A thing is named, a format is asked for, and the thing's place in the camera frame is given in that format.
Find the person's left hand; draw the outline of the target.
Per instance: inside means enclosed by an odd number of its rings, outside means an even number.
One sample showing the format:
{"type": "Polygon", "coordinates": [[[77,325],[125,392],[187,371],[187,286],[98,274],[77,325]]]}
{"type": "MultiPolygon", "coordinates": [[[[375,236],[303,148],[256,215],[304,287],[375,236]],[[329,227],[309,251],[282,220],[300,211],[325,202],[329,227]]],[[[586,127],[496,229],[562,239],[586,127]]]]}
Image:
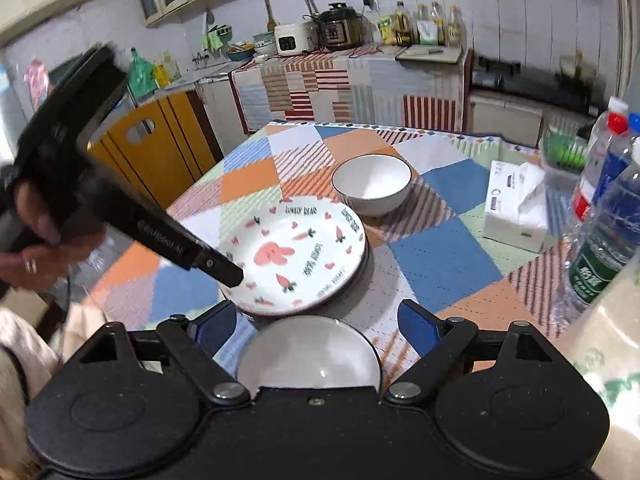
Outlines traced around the person's left hand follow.
{"type": "Polygon", "coordinates": [[[14,191],[18,216],[44,240],[43,245],[29,246],[19,254],[2,252],[1,281],[13,288],[45,292],[65,276],[70,266],[86,260],[104,241],[105,230],[71,238],[63,243],[46,205],[28,182],[14,191]]]}

